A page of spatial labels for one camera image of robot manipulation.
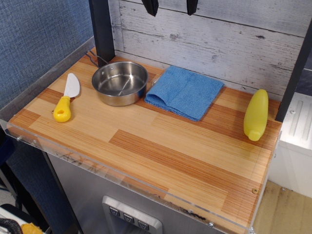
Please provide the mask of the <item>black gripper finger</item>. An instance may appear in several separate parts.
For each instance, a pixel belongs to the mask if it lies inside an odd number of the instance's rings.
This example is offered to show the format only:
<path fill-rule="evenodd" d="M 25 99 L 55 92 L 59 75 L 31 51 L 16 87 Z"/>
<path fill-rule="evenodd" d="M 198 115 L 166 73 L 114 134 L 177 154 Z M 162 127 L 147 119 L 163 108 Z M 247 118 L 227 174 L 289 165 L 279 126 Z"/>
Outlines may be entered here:
<path fill-rule="evenodd" d="M 187 14 L 193 15 L 197 10 L 198 0 L 187 0 Z"/>
<path fill-rule="evenodd" d="M 147 13 L 155 17 L 158 11 L 158 0 L 142 0 L 142 3 Z"/>

